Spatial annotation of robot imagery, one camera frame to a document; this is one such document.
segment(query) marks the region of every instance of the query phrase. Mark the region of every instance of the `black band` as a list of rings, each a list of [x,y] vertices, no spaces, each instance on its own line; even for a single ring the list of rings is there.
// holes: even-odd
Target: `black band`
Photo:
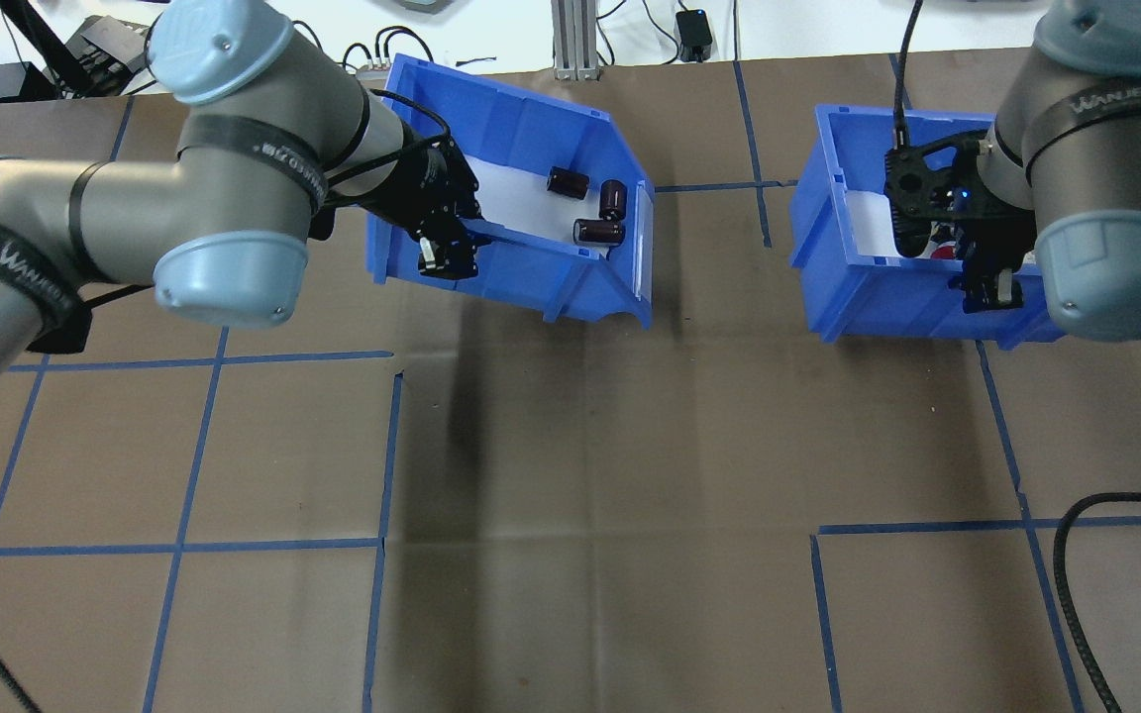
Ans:
[[[32,299],[41,311],[43,333],[63,324],[81,306],[78,291],[54,262],[0,225],[0,282]]]
[[[302,186],[311,200],[311,214],[329,194],[329,181],[311,146],[280,127],[244,116],[192,116],[178,139],[178,153],[196,146],[230,151],[281,171]]]
[[[325,168],[323,168],[325,171],[331,171],[337,167],[342,165],[342,163],[346,162],[346,159],[349,159],[349,155],[355,153],[358,145],[363,144],[364,135],[367,133],[367,122],[372,119],[372,95],[367,94],[366,89],[362,91],[362,95],[364,96],[364,108],[361,114],[358,114],[358,128],[356,128],[355,133],[349,137],[349,144],[341,149],[341,153],[337,154],[337,156],[330,161]]]
[[[1006,144],[1006,139],[1002,139],[1002,130],[1001,128],[997,128],[997,122],[993,122],[993,139],[997,141],[997,148],[1002,149],[1002,153],[1010,159],[1011,163],[1014,163],[1014,165],[1018,165],[1020,169],[1025,167],[1025,160],[1019,156],[1019,152],[1011,148],[1010,145]]]
[[[1033,162],[1057,140],[1087,125],[1132,114],[1141,114],[1141,78],[1109,79],[1060,99],[1033,119],[1025,131],[1023,157],[1029,181]]]
[[[82,236],[82,197],[87,194],[87,183],[90,183],[95,171],[107,165],[105,161],[91,163],[86,171],[82,171],[82,176],[73,181],[73,188],[68,191],[68,241],[73,246],[73,258],[78,262],[78,269],[96,281],[110,283],[113,282],[113,278],[104,274],[99,266],[96,266],[91,253],[87,252],[87,240]]]

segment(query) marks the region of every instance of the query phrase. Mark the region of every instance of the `brown cylinder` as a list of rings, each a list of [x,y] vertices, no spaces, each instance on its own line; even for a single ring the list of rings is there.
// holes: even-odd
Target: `brown cylinder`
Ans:
[[[616,248],[624,243],[624,225],[618,221],[591,221],[580,218],[574,222],[576,244],[593,248]]]
[[[589,177],[576,175],[569,169],[552,167],[549,170],[548,189],[567,198],[583,200],[589,195]]]
[[[601,220],[621,221],[628,214],[628,186],[615,179],[601,184]]]

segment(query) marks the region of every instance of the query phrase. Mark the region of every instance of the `cable connector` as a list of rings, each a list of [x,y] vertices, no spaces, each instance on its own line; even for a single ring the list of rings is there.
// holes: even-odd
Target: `cable connector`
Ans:
[[[711,58],[711,25],[706,10],[682,10],[675,14],[678,58],[682,63],[702,63]]]

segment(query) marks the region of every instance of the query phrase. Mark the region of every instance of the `blue plastic bin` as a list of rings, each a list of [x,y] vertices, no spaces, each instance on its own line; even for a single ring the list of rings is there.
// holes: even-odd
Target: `blue plastic bin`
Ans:
[[[533,180],[537,177],[542,193],[552,167],[589,176],[590,191],[599,191],[608,179],[624,183],[628,216],[624,243],[606,256],[604,250],[569,243],[574,221],[566,222],[561,240],[508,229],[494,221],[466,221],[467,229],[489,237],[492,244],[478,250],[478,276],[458,282],[421,276],[416,270],[416,244],[407,232],[371,216],[367,270],[378,284],[394,276],[518,303],[542,311],[544,321],[550,322],[558,316],[597,321],[628,311],[649,327],[654,186],[608,114],[404,56],[395,59],[387,87],[446,119],[470,162],[477,159],[529,172]],[[422,135],[438,131],[430,119],[386,102]],[[525,198],[548,197],[511,197]],[[488,203],[482,208],[484,217],[489,217]],[[597,218],[596,200],[582,202],[582,217]]]
[[[957,131],[986,130],[987,114],[911,112],[914,144]],[[1002,349],[1063,337],[1046,313],[1041,270],[1023,266],[1020,310],[964,315],[963,292],[948,287],[963,273],[956,260],[860,256],[852,238],[849,191],[882,193],[883,154],[891,148],[891,108],[816,108],[818,141],[792,200],[795,251],[809,329],[823,341],[840,334],[984,339]]]

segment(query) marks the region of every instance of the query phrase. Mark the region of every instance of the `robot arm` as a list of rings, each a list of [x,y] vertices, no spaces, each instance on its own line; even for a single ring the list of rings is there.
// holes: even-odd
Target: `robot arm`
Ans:
[[[1015,306],[1010,272],[1036,249],[1055,324],[1141,339],[1141,1],[1055,0],[992,130],[942,144],[945,171],[920,165],[939,147],[888,156],[903,256],[948,212],[971,311]]]
[[[422,139],[262,0],[173,1],[148,58],[191,107],[177,162],[0,159],[0,373],[31,343],[81,351],[89,283],[153,284],[210,324],[281,324],[337,206],[406,229],[426,275],[477,274],[459,218],[479,217],[478,186],[450,136]]]

